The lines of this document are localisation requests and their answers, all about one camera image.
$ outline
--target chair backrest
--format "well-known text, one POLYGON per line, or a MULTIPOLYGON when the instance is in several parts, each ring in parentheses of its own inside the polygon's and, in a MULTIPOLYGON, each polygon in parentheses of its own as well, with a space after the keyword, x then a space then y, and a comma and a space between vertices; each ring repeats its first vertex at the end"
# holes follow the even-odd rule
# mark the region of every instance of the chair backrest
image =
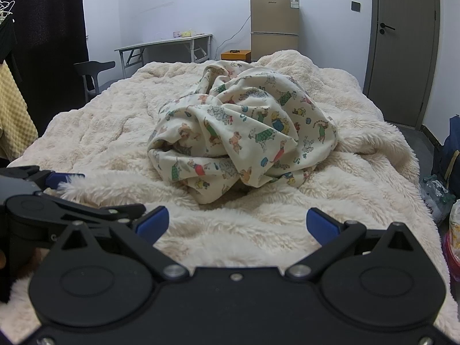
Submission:
POLYGON ((115 67, 115 61, 110 62, 97 62, 97 61, 88 61, 88 62, 80 62, 74 63, 75 70, 77 71, 78 75, 85 76, 90 75, 94 81, 94 88, 96 91, 96 95, 100 94, 99 91, 99 82, 97 81, 97 75, 101 71, 109 70, 115 67))

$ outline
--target black wall switch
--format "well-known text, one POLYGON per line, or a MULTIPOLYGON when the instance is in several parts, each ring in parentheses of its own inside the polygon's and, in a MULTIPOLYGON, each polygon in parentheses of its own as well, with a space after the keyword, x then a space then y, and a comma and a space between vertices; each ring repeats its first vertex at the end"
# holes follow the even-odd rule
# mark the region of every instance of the black wall switch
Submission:
POLYGON ((357 3, 356 1, 351 2, 351 10, 357 11, 358 13, 361 11, 361 3, 357 3))

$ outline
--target beige refrigerator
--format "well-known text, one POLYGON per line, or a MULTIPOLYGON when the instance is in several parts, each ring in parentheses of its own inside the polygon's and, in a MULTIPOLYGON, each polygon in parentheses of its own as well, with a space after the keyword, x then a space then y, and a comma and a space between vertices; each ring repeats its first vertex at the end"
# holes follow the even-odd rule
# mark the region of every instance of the beige refrigerator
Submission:
POLYGON ((251 0, 251 59, 298 49, 300 0, 251 0))

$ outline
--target door handle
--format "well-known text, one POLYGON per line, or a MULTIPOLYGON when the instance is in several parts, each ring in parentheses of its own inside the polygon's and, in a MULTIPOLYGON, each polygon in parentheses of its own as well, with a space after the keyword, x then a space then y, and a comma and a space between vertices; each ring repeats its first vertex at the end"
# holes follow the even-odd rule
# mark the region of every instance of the door handle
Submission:
POLYGON ((385 23, 381 23, 381 24, 380 24, 380 27, 382 27, 382 28, 389 28, 390 30, 396 31, 396 29, 395 29, 394 27, 387 26, 385 23))

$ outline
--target door frame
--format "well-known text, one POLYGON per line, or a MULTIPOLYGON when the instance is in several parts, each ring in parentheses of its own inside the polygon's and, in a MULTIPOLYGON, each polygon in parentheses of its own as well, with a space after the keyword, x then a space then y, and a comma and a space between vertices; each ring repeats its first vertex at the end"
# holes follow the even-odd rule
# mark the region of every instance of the door frame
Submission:
MULTIPOLYGON (((439 46, 439 27, 441 23, 441 2, 435 0, 435 14, 436 19, 434 23, 434 35, 433 35, 433 49, 430 62, 430 70, 428 72, 428 79, 426 80, 425 93, 422 99, 422 107, 419 111, 419 116, 415 123, 415 129, 420 130, 425 116, 426 107, 428 106, 428 99, 433 86, 434 73, 436 70, 436 60, 438 59, 438 46, 439 46)), ((367 69, 366 77, 364 79, 363 93, 367 96, 369 94, 369 88, 372 80, 373 64, 375 59, 375 47, 377 43, 377 32, 379 20, 379 0, 372 0, 372 19, 371 19, 371 37, 369 42, 369 56, 367 57, 367 69)))

